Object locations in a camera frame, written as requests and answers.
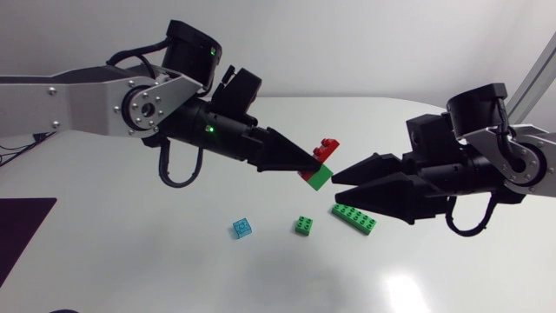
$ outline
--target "robotic arm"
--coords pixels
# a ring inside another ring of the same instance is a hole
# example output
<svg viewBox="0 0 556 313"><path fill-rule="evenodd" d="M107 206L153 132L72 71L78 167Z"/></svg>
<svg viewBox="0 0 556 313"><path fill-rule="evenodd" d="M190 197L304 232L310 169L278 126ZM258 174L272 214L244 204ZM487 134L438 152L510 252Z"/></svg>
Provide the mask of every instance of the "robotic arm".
<svg viewBox="0 0 556 313"><path fill-rule="evenodd" d="M336 194L338 203L415 220L446 214L462 236L486 228L497 203L520 203L526 195L556 196L556 134L532 125L510 127L503 83L450 99L447 112L407 121L413 151L400 160L373 154L334 175L333 183L357 186ZM472 230L453 223L457 196L490 192L486 214Z"/></svg>
<svg viewBox="0 0 556 313"><path fill-rule="evenodd" d="M162 49L162 66L143 56ZM230 66L212 100L201 99L212 87L221 55L217 41L171 21L164 41L118 52L105 66L53 77L0 77L0 134L80 130L141 138L149 147L161 147L159 174L176 188L195 179L203 150L247 160L258 171L317 171L318 161L276 130L257 127L256 118L247 114L261 86L259 77L245 69L235 73ZM140 58L143 65L116 67L128 57ZM169 138L199 147L194 175L184 183L169 179Z"/></svg>

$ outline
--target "lego brick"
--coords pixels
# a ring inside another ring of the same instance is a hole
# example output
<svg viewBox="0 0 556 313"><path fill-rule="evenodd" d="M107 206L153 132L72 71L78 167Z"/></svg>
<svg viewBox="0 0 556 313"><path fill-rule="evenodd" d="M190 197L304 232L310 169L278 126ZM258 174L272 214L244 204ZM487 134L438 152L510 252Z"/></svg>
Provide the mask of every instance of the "lego brick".
<svg viewBox="0 0 556 313"><path fill-rule="evenodd" d="M299 216L297 220L297 224L295 225L295 231L309 236L309 232L311 232L311 226L313 226L313 220L310 218L306 218L304 216Z"/></svg>
<svg viewBox="0 0 556 313"><path fill-rule="evenodd" d="M348 222L365 235L370 234L371 230L373 230L376 225L376 221L374 219L361 213L356 208L347 205L335 204L332 208L332 213Z"/></svg>
<svg viewBox="0 0 556 313"><path fill-rule="evenodd" d="M324 138L321 141L321 147L314 148L313 157L319 160L319 162L324 163L324 161L330 157L332 152L334 152L339 145L340 143L338 143L335 139Z"/></svg>
<svg viewBox="0 0 556 313"><path fill-rule="evenodd" d="M237 239L245 237L252 233L251 226L247 222L247 218L243 218L234 223L234 230L237 233Z"/></svg>
<svg viewBox="0 0 556 313"><path fill-rule="evenodd" d="M338 143L338 141L335 139L324 138L321 140L321 147L314 148L313 157L317 159L319 162L324 163L324 161L326 161L328 157L330 157L332 152L334 152L334 150L336 150L336 148L338 148L339 145L340 143ZM301 178L303 178L303 180L306 182L314 174L314 172L310 172L310 171L303 171L298 173L301 176Z"/></svg>
<svg viewBox="0 0 556 313"><path fill-rule="evenodd" d="M321 169L314 173L307 183L313 187L314 190L319 190L333 174L332 170L323 164L321 165Z"/></svg>

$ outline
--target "transparent blue lego brick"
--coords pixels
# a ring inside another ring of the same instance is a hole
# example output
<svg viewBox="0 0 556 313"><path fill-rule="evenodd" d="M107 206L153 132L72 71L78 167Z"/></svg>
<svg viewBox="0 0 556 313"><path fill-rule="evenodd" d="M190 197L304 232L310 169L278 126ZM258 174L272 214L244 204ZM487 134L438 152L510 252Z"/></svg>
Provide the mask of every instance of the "transparent blue lego brick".
<svg viewBox="0 0 556 313"><path fill-rule="evenodd" d="M242 238L245 237L247 235L249 235L250 233L252 233L253 231L251 230L251 226L249 226L249 223L247 222L247 218L243 218L237 222L234 223L234 229L235 232L237 233L237 238Z"/></svg>

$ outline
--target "white wall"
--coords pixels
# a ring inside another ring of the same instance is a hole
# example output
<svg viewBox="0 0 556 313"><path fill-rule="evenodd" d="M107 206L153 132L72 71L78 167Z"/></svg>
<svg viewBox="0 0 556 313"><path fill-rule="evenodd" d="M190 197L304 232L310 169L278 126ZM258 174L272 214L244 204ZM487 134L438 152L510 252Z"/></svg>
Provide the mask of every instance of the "white wall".
<svg viewBox="0 0 556 313"><path fill-rule="evenodd" d="M261 96L398 97L444 106L491 82L517 88L556 30L553 0L3 0L0 73L102 64L180 19L263 78ZM153 57L154 63L162 55Z"/></svg>
<svg viewBox="0 0 556 313"><path fill-rule="evenodd" d="M311 150L340 148L337 172L373 152L410 149L405 121L438 113L383 98L261 98L251 112ZM363 236L331 216L328 183L314 192L295 173L257 173L206 153L197 182L164 186L157 150L138 139L66 132L0 168L0 197L58 203L0 290L2 312L553 312L556 199L501 205L474 238L442 216L408 226L378 221ZM195 148L172 146L174 177L190 174ZM467 228L487 197L462 197ZM292 233L310 216L309 237ZM253 234L230 237L246 217Z"/></svg>

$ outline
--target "green 2x8 lego brick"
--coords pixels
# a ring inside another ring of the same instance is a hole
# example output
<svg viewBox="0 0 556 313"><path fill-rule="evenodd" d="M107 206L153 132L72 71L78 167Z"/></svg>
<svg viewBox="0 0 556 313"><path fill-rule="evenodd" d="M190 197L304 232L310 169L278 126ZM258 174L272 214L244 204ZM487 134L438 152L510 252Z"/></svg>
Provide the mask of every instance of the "green 2x8 lego brick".
<svg viewBox="0 0 556 313"><path fill-rule="evenodd" d="M376 221L374 219L361 213L356 208L347 205L335 204L332 208L332 213L350 223L356 229L365 233L365 235L370 234L371 230L373 230L376 225Z"/></svg>
<svg viewBox="0 0 556 313"><path fill-rule="evenodd" d="M309 236L309 232L311 231L311 226L313 226L313 220L310 218L306 218L304 216L299 216L297 220L297 224L295 225L295 231L298 233L302 233L303 235Z"/></svg>

